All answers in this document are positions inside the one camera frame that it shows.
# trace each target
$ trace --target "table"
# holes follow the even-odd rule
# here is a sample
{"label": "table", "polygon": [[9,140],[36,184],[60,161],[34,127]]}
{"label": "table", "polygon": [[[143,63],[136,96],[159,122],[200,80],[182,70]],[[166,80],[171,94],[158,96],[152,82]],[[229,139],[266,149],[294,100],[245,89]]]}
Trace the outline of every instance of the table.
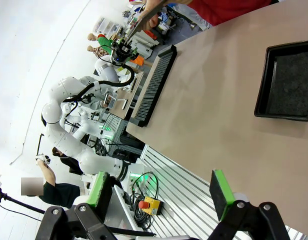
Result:
{"label": "table", "polygon": [[305,40],[308,0],[286,0],[180,42],[148,126],[127,132],[207,181],[222,169],[234,192],[275,203],[308,235],[308,122],[254,116],[267,47]]}
{"label": "table", "polygon": [[128,113],[128,110],[131,106],[131,103],[133,101],[135,93],[136,93],[136,91],[137,91],[137,89],[140,85],[143,74],[144,74],[144,72],[140,72],[140,73],[136,74],[136,78],[137,78],[136,84],[135,84],[134,89],[131,93],[129,93],[129,92],[127,92],[127,91],[125,91],[121,88],[119,90],[117,90],[117,99],[127,99],[127,104],[126,104],[125,109],[122,109],[124,101],[116,101],[115,104],[114,104],[114,107],[109,110],[109,112],[111,114],[114,114],[121,119],[124,119],[126,117],[126,114]]}

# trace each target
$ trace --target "black wire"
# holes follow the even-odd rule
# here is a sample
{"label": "black wire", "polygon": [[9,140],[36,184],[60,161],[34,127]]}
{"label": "black wire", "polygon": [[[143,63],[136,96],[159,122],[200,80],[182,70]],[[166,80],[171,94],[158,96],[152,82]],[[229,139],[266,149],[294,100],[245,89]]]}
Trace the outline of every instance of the black wire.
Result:
{"label": "black wire", "polygon": [[68,114],[66,114],[66,118],[78,107],[79,103],[78,101],[75,102],[75,107],[73,107],[73,109],[70,110],[70,112]]}
{"label": "black wire", "polygon": [[[125,87],[125,86],[131,84],[134,81],[134,77],[135,77],[135,73],[134,73],[133,69],[130,66],[126,65],[126,64],[123,64],[122,67],[130,71],[130,77],[129,77],[128,81],[125,81],[125,82],[121,83],[121,82],[112,82],[112,81],[101,80],[101,81],[98,81],[98,84],[100,84],[100,85],[101,84],[106,84],[106,85],[110,85],[112,87]],[[72,98],[65,99],[63,101],[63,103],[70,103],[70,102],[80,101],[82,99],[83,95],[86,94],[94,86],[95,86],[94,83],[91,83],[91,84],[87,85],[76,96],[74,96]]]}
{"label": "black wire", "polygon": [[21,213],[21,212],[18,212],[18,211],[13,211],[13,210],[7,209],[7,208],[3,207],[1,204],[0,204],[0,207],[3,208],[3,209],[5,209],[5,210],[7,210],[7,211],[12,212],[12,213],[21,214],[21,215],[27,216],[27,217],[29,217],[29,218],[31,218],[31,219],[34,219],[34,220],[37,220],[37,221],[42,222],[41,220],[39,220],[39,219],[37,219],[37,218],[34,218],[34,217],[32,217],[32,216],[29,216],[29,215],[26,215],[25,213]]}
{"label": "black wire", "polygon": [[93,93],[85,95],[81,98],[81,102],[84,104],[90,104],[92,102],[92,98],[95,97]]}
{"label": "black wire", "polygon": [[70,126],[72,126],[73,128],[79,128],[79,127],[81,126],[81,125],[79,125],[78,123],[77,123],[77,125],[75,125],[75,124],[69,122],[69,121],[66,120],[66,119],[65,119],[65,124],[70,125]]}
{"label": "black wire", "polygon": [[96,145],[99,143],[99,140],[97,139],[96,141],[95,141],[95,144],[93,145],[93,146],[90,146],[90,148],[92,149],[92,148],[95,148],[96,147]]}
{"label": "black wire", "polygon": [[133,145],[122,144],[122,143],[116,143],[116,142],[114,142],[113,140],[107,139],[107,138],[104,138],[104,137],[101,137],[101,139],[105,139],[105,140],[109,140],[109,141],[113,142],[113,143],[106,143],[106,145],[109,145],[109,146],[128,146],[128,147],[133,147],[133,148],[135,148],[135,146],[133,146]]}
{"label": "black wire", "polygon": [[[139,184],[137,183],[137,181],[144,175],[146,174],[152,174],[155,179],[156,179],[156,192],[155,192],[155,196],[154,196],[154,199],[157,199],[158,197],[158,192],[159,192],[159,179],[156,177],[156,175],[149,171],[149,172],[145,172],[143,173],[141,176],[139,176],[132,184],[131,186],[131,190],[132,190],[132,194],[129,196],[129,201],[131,203],[131,208],[132,208],[132,211],[134,212],[134,219],[135,221],[140,224],[141,226],[145,226],[145,224],[148,223],[148,226],[147,227],[142,227],[143,230],[147,230],[151,227],[152,225],[152,217],[151,215],[149,215],[148,213],[144,212],[143,210],[141,210],[139,208],[139,202],[140,201],[144,201],[145,200],[145,196],[142,192],[142,190],[140,189],[140,186]],[[140,193],[137,193],[135,192],[134,190],[134,185],[137,185],[138,189],[140,190],[141,194]]]}
{"label": "black wire", "polygon": [[105,154],[106,154],[106,155],[109,155],[109,152],[108,152],[108,150],[106,149],[105,143],[103,142],[102,138],[101,138],[100,140],[101,140],[101,142],[103,143],[104,150],[105,150]]}
{"label": "black wire", "polygon": [[[107,116],[107,118],[106,118],[106,120],[105,120],[105,122],[104,122],[103,127],[105,126],[106,122],[108,121],[108,118],[109,118],[111,115],[113,115],[113,114],[112,114],[112,113],[108,113],[108,116]],[[117,116],[114,115],[114,117],[113,117],[113,118],[111,119],[111,121],[109,122],[108,127],[110,127],[110,124],[112,123],[112,121],[114,120],[114,118],[117,118]]]}
{"label": "black wire", "polygon": [[101,47],[108,47],[108,48],[110,48],[112,51],[114,50],[113,48],[111,48],[111,47],[109,47],[109,46],[107,46],[107,45],[102,45],[102,46],[100,46],[100,47],[97,49],[97,57],[98,57],[99,59],[101,59],[102,61],[107,62],[107,63],[109,63],[109,64],[113,64],[114,66],[117,66],[117,67],[123,66],[122,64],[119,65],[119,64],[116,64],[115,62],[113,62],[113,56],[111,57],[111,60],[112,60],[112,61],[106,61],[106,60],[104,60],[103,58],[99,57],[99,53],[100,53]]}

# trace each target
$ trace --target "person's arm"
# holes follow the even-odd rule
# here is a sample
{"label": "person's arm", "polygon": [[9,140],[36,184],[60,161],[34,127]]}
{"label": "person's arm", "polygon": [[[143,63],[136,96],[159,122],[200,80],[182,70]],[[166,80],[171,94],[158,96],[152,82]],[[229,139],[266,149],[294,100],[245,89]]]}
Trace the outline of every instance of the person's arm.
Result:
{"label": "person's arm", "polygon": [[40,167],[46,182],[55,186],[56,177],[51,168],[47,168],[43,161],[39,160],[37,165]]}
{"label": "person's arm", "polygon": [[[156,5],[158,5],[161,0],[147,0],[144,11],[139,15],[138,20],[140,20],[146,13],[151,11]],[[165,5],[167,4],[190,4],[192,0],[168,0]],[[154,28],[159,23],[159,16],[155,14],[148,22],[144,23],[142,26],[143,30],[150,30]]]}

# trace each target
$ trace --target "rectangular tray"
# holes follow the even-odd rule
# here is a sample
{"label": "rectangular tray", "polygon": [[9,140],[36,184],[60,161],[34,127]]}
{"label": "rectangular tray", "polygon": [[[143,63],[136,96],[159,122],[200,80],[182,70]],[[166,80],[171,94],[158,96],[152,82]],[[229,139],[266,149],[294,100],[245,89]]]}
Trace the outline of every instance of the rectangular tray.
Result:
{"label": "rectangular tray", "polygon": [[308,40],[267,48],[254,115],[308,122]]}

